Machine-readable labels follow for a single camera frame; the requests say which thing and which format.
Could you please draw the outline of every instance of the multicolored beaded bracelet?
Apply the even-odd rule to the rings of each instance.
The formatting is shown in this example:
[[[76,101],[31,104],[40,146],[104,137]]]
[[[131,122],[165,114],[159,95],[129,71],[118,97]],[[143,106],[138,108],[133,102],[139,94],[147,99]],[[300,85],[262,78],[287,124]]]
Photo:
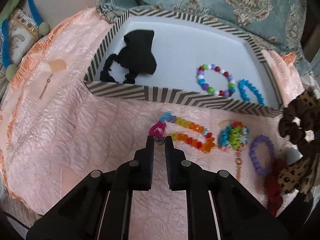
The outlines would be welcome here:
[[[273,162],[277,156],[276,156],[276,153],[275,153],[275,147],[274,147],[274,144],[272,143],[272,141],[270,140],[269,137],[267,136],[264,136],[264,135],[259,135],[257,138],[255,138],[253,140],[253,142],[251,143],[250,145],[250,158],[251,158],[251,161],[253,163],[253,166],[255,167],[256,169],[256,172],[265,177],[267,176],[270,172],[271,172],[271,169],[268,169],[267,171],[265,171],[262,167],[261,167],[261,164],[257,158],[257,155],[256,155],[256,149],[257,149],[257,146],[260,142],[265,142],[268,146],[268,149],[269,149],[269,153],[270,153],[270,156],[271,156],[271,162]]]
[[[212,137],[212,133],[209,132],[208,129],[204,128],[201,125],[195,124],[194,122],[187,121],[181,117],[176,117],[175,115],[172,115],[171,112],[165,112],[162,115],[162,117],[159,119],[159,121],[149,130],[149,135],[154,136],[157,142],[160,142],[163,144],[166,121],[175,123],[182,127],[189,128],[193,131],[201,133],[206,140],[205,143],[202,143],[197,139],[193,139],[192,137],[189,137],[187,134],[172,133],[172,134],[169,134],[168,136],[171,136],[173,141],[183,141],[201,150],[204,153],[209,153],[211,149],[215,147],[215,143],[213,142],[215,138]]]
[[[248,134],[249,129],[242,122],[234,122],[221,131],[218,139],[219,148],[225,151],[228,148],[240,149],[248,144]]]
[[[255,94],[255,96],[258,99],[259,105],[264,106],[264,98],[259,93],[259,90],[256,87],[254,87],[251,83],[249,83],[248,80],[245,80],[245,79],[240,80],[238,83],[238,88],[239,88],[240,96],[242,100],[246,102],[250,101],[250,98],[247,96],[247,93],[245,92],[244,86],[247,86]]]
[[[216,72],[220,72],[222,75],[224,75],[228,82],[229,82],[229,89],[223,91],[217,91],[213,87],[210,87],[208,83],[204,80],[204,71],[205,70],[214,70]],[[219,66],[216,66],[215,64],[207,65],[203,64],[201,67],[198,68],[198,84],[201,86],[202,90],[207,91],[209,94],[213,94],[215,96],[222,96],[222,97],[231,97],[234,92],[236,92],[236,85],[233,81],[232,74],[229,74],[228,71],[225,71],[224,69],[220,68]]]

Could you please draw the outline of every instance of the teal pillow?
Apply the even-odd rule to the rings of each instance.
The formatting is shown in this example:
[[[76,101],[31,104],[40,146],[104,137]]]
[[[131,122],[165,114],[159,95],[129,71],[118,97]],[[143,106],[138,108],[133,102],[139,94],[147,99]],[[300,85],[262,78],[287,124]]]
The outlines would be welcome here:
[[[300,48],[305,0],[97,0],[97,11],[114,22],[130,8],[178,10],[205,16],[262,37],[279,52]]]

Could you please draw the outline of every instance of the black velvet bow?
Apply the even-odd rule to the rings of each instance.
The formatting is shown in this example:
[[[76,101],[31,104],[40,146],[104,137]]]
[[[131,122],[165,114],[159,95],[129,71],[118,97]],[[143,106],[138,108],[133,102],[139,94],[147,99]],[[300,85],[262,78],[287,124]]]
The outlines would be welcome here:
[[[111,54],[107,58],[100,74],[100,80],[102,82],[116,82],[108,72],[113,61],[129,69],[129,73],[125,75],[126,80],[124,83],[135,84],[135,78],[139,73],[152,75],[157,66],[156,60],[151,53],[154,34],[154,31],[135,30],[125,35],[124,42],[126,46],[118,55]]]

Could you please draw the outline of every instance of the pink blanket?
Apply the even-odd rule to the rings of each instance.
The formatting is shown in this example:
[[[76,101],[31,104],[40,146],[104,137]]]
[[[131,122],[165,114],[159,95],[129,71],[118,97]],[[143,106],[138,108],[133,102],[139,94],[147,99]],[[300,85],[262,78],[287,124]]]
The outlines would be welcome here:
[[[241,121],[250,129],[250,138],[269,136],[280,153],[290,142],[277,132],[279,118],[235,114],[222,110],[174,104],[94,97],[82,82],[98,45],[110,25],[94,8],[84,10],[55,28],[49,37],[36,44],[21,63],[10,84],[0,111],[0,164],[4,183],[11,196],[21,199],[39,214],[46,213],[74,185],[94,169],[116,169],[145,146],[149,128],[164,111],[220,132],[218,123]],[[291,86],[286,103],[303,91],[292,61],[287,63],[274,52],[263,51],[279,85]],[[62,59],[67,68],[51,77],[49,63]],[[289,72],[281,70],[290,68]],[[168,132],[184,131],[201,140],[195,132],[170,124]],[[236,155],[215,148],[204,154],[184,143],[175,142],[186,157],[210,171],[228,170],[236,176]],[[270,164],[265,145],[259,145],[262,166]],[[242,152],[240,182],[263,205],[266,195],[263,180],[255,173],[248,155]],[[284,197],[280,212],[295,194]],[[149,192],[134,192],[130,239],[186,239],[187,213],[184,192],[171,192],[166,177],[164,147],[155,146],[153,184]]]

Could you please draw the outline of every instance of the green ball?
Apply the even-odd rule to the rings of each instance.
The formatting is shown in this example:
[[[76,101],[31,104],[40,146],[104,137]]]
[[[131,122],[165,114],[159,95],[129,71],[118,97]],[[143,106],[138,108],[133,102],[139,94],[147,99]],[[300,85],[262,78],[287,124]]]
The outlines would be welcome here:
[[[42,22],[39,26],[39,34],[42,36],[47,35],[50,32],[50,26],[49,24]]]
[[[5,71],[5,77],[7,80],[12,80],[16,72],[18,71],[18,67],[15,64],[11,64],[7,67],[7,70]]]
[[[214,88],[213,88],[213,87],[208,87],[207,92],[208,92],[209,94],[213,94]]]

